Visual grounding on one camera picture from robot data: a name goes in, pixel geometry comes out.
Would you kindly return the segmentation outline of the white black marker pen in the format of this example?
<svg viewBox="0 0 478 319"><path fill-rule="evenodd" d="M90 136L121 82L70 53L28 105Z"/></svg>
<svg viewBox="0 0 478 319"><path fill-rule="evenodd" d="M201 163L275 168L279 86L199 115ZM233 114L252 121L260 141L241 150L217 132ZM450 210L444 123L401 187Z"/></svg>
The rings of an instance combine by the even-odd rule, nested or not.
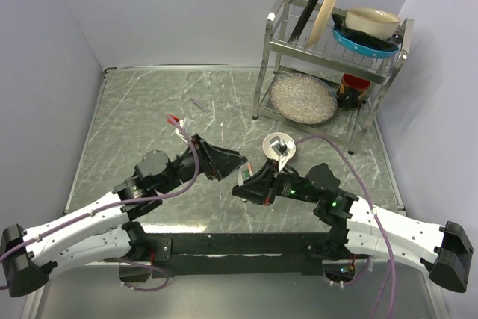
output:
<svg viewBox="0 0 478 319"><path fill-rule="evenodd" d="M242 174L242 170L239 170L238 171L238 174L237 174L237 178L238 178L238 186L242 186L243 185L243 174ZM246 199L242 199L242 202L243 203L247 203L247 200Z"/></svg>

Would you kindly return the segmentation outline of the purple pen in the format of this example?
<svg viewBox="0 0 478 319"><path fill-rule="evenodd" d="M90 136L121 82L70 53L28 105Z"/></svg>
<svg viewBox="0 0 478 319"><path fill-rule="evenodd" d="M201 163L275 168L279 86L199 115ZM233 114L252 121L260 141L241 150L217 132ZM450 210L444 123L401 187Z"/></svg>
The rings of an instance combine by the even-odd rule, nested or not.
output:
<svg viewBox="0 0 478 319"><path fill-rule="evenodd" d="M199 109L201 109L202 111L204 111L205 113L208 113L208 109L202 105L200 102L198 102L196 99L190 97L190 101L195 105L197 106Z"/></svg>

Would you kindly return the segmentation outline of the white orange marker pen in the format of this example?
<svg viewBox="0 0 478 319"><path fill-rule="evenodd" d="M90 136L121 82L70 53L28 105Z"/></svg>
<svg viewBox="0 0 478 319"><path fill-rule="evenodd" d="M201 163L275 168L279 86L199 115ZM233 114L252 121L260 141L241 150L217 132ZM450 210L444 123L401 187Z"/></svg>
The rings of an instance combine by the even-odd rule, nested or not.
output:
<svg viewBox="0 0 478 319"><path fill-rule="evenodd" d="M247 169L249 171L249 174L252 176L253 175L253 169L252 169L252 165L250 163L247 163Z"/></svg>

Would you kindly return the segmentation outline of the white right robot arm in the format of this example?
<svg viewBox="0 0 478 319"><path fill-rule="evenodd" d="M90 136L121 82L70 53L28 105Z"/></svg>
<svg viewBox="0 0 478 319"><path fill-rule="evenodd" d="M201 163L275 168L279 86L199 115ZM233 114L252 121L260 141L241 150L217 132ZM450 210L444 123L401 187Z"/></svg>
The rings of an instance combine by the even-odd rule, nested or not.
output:
<svg viewBox="0 0 478 319"><path fill-rule="evenodd" d="M340 184L325 163L300 176L291 167L278 172L275 162L268 160L255 175L235 185L232 195L265 206L278 196L311 203L314 216L330 227L326 240L312 247L319 255L332 260L347 255L393 258L448 291L466 292L474 248L461 225L414 220L370 205Z"/></svg>

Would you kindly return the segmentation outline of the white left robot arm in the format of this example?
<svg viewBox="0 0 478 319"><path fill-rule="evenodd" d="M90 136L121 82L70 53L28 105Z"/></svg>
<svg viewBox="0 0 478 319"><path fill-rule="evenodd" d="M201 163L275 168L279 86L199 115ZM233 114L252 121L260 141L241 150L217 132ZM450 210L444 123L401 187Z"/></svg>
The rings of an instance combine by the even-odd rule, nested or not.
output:
<svg viewBox="0 0 478 319"><path fill-rule="evenodd" d="M220 181L246 162L239 152L212 146L197 134L173 160L160 150L147 152L132 176L89 205L40 226L4 229L2 289L22 297L74 267L105 259L142 259L149 242L139 217L184 193L199 174Z"/></svg>

